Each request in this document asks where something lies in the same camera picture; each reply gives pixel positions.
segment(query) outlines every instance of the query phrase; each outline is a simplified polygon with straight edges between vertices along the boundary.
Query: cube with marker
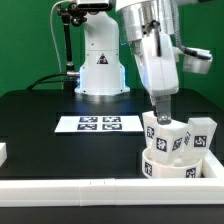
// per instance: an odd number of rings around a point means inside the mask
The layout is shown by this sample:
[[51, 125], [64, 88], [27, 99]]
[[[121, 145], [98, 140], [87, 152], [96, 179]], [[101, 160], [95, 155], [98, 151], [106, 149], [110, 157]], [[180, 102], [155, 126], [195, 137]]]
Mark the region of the cube with marker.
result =
[[208, 152], [217, 123], [209, 117], [190, 118], [184, 138], [183, 160], [203, 159]]
[[144, 123], [146, 145], [147, 147], [151, 148], [157, 125], [157, 117], [154, 116], [153, 111], [145, 112], [142, 114], [142, 116]]
[[157, 124], [151, 146], [151, 158], [164, 165], [172, 165], [182, 153], [187, 124], [172, 120], [168, 125]]

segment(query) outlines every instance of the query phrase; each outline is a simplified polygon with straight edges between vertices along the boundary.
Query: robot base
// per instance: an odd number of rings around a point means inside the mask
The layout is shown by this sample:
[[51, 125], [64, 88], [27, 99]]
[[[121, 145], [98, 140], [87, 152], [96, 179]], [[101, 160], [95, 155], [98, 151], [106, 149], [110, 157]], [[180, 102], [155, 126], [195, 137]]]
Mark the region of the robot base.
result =
[[85, 93], [78, 93], [77, 91], [75, 91], [75, 97], [77, 99], [96, 103], [120, 101], [129, 98], [129, 96], [130, 96], [129, 88], [127, 88], [126, 91], [122, 91], [122, 93], [115, 95], [90, 95]]

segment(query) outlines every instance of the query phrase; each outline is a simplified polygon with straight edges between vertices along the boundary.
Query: green background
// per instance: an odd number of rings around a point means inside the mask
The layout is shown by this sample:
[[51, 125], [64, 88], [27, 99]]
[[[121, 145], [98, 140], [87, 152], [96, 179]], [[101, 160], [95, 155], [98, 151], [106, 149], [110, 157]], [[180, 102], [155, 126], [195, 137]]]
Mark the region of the green background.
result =
[[[0, 31], [0, 95], [25, 89], [37, 79], [58, 72], [58, 64], [50, 32], [49, 17], [56, 0], [1, 1]], [[224, 1], [180, 8], [183, 44], [210, 49], [214, 62], [208, 75], [182, 72], [182, 58], [178, 64], [180, 87], [194, 89], [224, 109]], [[59, 51], [65, 67], [63, 27], [55, 14]], [[78, 67], [84, 62], [82, 28], [72, 27], [74, 61]], [[129, 47], [121, 46], [120, 61], [126, 67], [127, 85], [141, 88], [136, 64]], [[60, 84], [41, 88], [61, 88]]]

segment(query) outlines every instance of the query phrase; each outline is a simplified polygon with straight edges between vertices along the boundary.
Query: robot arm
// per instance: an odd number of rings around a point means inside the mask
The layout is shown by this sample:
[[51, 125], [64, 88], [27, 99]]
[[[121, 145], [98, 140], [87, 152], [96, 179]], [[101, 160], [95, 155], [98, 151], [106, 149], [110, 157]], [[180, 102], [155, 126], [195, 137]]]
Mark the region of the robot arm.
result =
[[142, 84], [150, 95], [154, 113], [162, 125], [171, 123], [171, 95], [177, 93], [179, 88], [170, 35], [177, 31], [175, 36], [179, 52], [193, 57], [193, 62], [196, 59], [200, 63], [210, 63], [212, 58], [208, 52], [181, 45], [179, 27], [174, 26], [173, 22], [179, 22], [179, 18], [173, 18], [173, 11], [176, 12], [179, 5], [206, 1], [208, 0], [116, 1], [121, 42], [130, 45]]

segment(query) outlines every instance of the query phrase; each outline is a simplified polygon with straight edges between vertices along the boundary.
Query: black tabletop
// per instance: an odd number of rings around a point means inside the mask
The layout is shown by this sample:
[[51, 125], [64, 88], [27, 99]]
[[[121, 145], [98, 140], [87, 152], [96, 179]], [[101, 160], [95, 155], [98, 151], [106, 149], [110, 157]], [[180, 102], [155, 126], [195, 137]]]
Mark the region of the black tabletop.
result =
[[[0, 98], [0, 141], [7, 161], [0, 180], [144, 178], [143, 132], [55, 134], [62, 115], [138, 115], [151, 110], [148, 94], [110, 103], [78, 100], [60, 90], [12, 91]], [[211, 150], [224, 160], [224, 112], [193, 90], [172, 96], [172, 118], [211, 117], [218, 123]], [[1, 208], [4, 223], [219, 223], [222, 205]]]

